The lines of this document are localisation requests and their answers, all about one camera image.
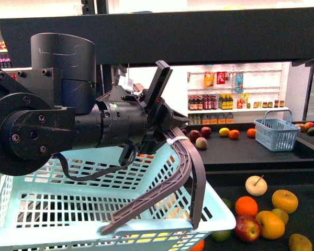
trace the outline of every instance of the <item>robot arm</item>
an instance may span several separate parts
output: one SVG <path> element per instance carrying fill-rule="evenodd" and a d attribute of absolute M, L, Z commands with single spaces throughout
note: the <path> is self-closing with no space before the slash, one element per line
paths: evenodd
<path fill-rule="evenodd" d="M 163 61 L 142 95 L 114 86 L 104 100 L 96 97 L 90 41 L 42 33 L 31 38 L 31 52 L 32 70 L 18 72 L 17 81 L 0 69 L 2 174 L 29 174 L 53 154 L 93 147 L 124 146 L 123 164 L 132 152 L 154 153 L 163 132 L 188 121 L 161 98 L 172 72 Z"/>

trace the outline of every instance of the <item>blue plastic basket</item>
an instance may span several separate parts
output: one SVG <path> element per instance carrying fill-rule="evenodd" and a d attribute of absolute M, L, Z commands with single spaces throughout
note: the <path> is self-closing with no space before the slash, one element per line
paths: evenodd
<path fill-rule="evenodd" d="M 84 176 L 117 165 L 122 149 L 64 152 L 70 173 Z M 199 228 L 187 219 L 182 187 L 111 234 L 101 235 L 117 209 L 168 178 L 178 155 L 167 144 L 128 168 L 95 181 L 67 179 L 57 159 L 20 177 L 0 175 L 0 251 L 189 250 L 212 231 L 234 228 L 233 214 L 206 184 Z"/>
<path fill-rule="evenodd" d="M 267 119 L 267 114 L 273 111 L 267 111 L 264 119 L 256 119 L 254 121 L 256 124 L 256 140 L 273 152 L 291 151 L 294 148 L 300 127 L 291 123 L 292 112 L 290 110 L 281 110 L 289 112 L 287 121 Z"/>

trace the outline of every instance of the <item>cable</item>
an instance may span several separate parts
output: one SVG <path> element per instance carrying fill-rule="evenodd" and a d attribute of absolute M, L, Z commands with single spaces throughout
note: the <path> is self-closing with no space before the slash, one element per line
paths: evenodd
<path fill-rule="evenodd" d="M 131 149 L 132 149 L 132 156 L 126 165 L 109 167 L 107 169 L 95 172 L 91 175 L 84 176 L 84 177 L 73 177 L 69 174 L 69 165 L 68 165 L 66 158 L 63 156 L 63 154 L 55 153 L 55 154 L 53 154 L 53 157 L 59 159 L 59 161 L 62 165 L 62 168 L 63 168 L 63 172 L 67 178 L 69 178 L 71 180 L 75 180 L 75 181 L 88 181 L 88 180 L 95 180 L 95 179 L 97 179 L 103 175 L 106 175 L 109 173 L 114 173 L 116 171 L 123 170 L 123 169 L 127 168 L 129 165 L 131 165 L 135 161 L 135 158 L 137 155 L 137 149 L 136 149 L 136 145 L 134 143 L 131 144 Z"/>

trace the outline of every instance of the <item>zip tie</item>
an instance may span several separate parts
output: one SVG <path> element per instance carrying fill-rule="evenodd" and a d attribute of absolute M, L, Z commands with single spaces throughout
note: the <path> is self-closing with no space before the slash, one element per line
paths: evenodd
<path fill-rule="evenodd" d="M 178 136 L 178 137 L 175 137 L 174 139 L 166 139 L 166 142 L 169 144 L 169 145 L 172 145 L 174 142 L 176 142 L 177 140 L 188 140 L 188 137 L 186 136 Z"/>

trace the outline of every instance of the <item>basket handle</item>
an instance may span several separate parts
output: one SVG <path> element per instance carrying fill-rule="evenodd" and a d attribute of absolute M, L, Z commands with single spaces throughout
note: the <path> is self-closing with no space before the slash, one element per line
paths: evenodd
<path fill-rule="evenodd" d="M 279 111 L 275 111 L 275 110 L 267 111 L 267 112 L 265 113 L 265 115 L 264 115 L 264 119 L 262 120 L 262 124 L 265 124 L 266 116 L 267 116 L 270 112 L 273 112 L 273 111 L 274 111 L 274 112 L 279 112 Z M 285 122 L 286 122 L 286 124 L 291 125 L 291 123 L 292 123 L 292 112 L 291 112 L 291 110 L 285 109 L 285 110 L 280 110 L 280 111 L 288 111 L 288 112 L 289 112 L 288 118 L 287 118 L 287 120 L 286 120 Z"/>

